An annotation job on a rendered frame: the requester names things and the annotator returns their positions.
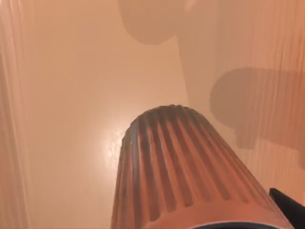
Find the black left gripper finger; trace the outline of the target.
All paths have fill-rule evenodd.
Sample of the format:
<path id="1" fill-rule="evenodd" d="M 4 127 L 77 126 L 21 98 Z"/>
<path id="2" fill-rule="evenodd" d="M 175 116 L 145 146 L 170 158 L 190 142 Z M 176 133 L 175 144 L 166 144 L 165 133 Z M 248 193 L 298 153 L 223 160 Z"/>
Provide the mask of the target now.
<path id="1" fill-rule="evenodd" d="M 269 189 L 269 196 L 295 229 L 305 229 L 305 206 L 276 188 Z"/>

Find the shallow salmon-coloured box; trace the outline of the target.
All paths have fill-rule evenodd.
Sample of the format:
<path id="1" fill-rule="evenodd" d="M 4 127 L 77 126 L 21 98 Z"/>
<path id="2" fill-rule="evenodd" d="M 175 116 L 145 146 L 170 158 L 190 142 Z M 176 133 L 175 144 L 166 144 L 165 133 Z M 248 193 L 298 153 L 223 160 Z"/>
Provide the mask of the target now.
<path id="1" fill-rule="evenodd" d="M 305 0 L 0 0 L 0 229 L 111 229 L 125 132 L 170 105 L 305 204 Z"/>

